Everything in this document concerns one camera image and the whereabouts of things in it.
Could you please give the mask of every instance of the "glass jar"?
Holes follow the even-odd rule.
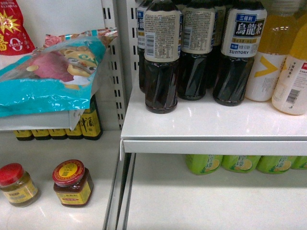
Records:
[[[79,160],[68,160],[53,171],[53,190],[62,205],[68,207],[85,206],[91,198],[94,183],[90,172]]]
[[[22,165],[11,163],[0,169],[0,190],[16,207],[25,207],[38,198],[38,188]]]

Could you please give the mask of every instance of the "yellow chevron logo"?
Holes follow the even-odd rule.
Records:
[[[260,63],[264,65],[267,69],[256,72],[255,78],[262,77],[264,75],[273,73],[278,70],[278,68],[274,66],[272,63],[270,63],[264,56],[261,56]]]

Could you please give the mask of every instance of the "dark glass bottle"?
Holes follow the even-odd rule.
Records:
[[[244,100],[267,12],[259,0],[234,0],[227,16],[214,100],[236,106]]]
[[[217,63],[220,61],[221,44],[223,37],[224,18],[226,7],[221,0],[214,1],[215,9],[215,33],[213,34],[213,48],[208,54],[208,61],[205,69],[206,88],[213,88],[217,77],[219,66]]]
[[[181,12],[171,0],[154,0],[144,15],[145,104],[153,113],[169,113],[177,105],[181,25]]]
[[[136,10],[138,20],[138,55],[139,55],[139,86],[145,92],[145,33],[144,33],[144,13],[153,0],[144,0]]]
[[[183,10],[178,96],[198,100],[206,94],[204,70],[212,50],[215,10],[211,0],[192,0]]]
[[[177,8],[182,12],[184,8],[191,2],[191,0],[172,0]]]

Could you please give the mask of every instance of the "store shelf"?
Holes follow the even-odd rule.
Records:
[[[137,153],[127,230],[303,230],[306,174],[240,174],[219,168],[196,176],[182,154]]]
[[[1,166],[20,163],[41,191],[39,199],[24,208],[10,205],[0,194],[1,230],[103,229],[118,164],[120,131],[104,131],[97,141],[18,141],[12,133],[1,134],[0,141]],[[69,159],[81,160],[94,181],[91,200],[81,208],[63,206],[53,191],[52,172]]]
[[[228,107],[207,91],[159,115],[146,109],[144,97],[136,81],[121,134],[126,152],[306,155],[307,116],[283,114],[269,101]]]

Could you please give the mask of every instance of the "green can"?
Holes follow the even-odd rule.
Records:
[[[291,166],[291,169],[307,169],[307,156],[299,156]]]
[[[222,167],[236,173],[249,173],[256,168],[261,156],[227,155],[224,156]]]
[[[186,164],[196,175],[206,175],[216,171],[222,162],[223,155],[188,154]]]
[[[281,174],[288,171],[297,156],[262,156],[257,170],[262,173]]]

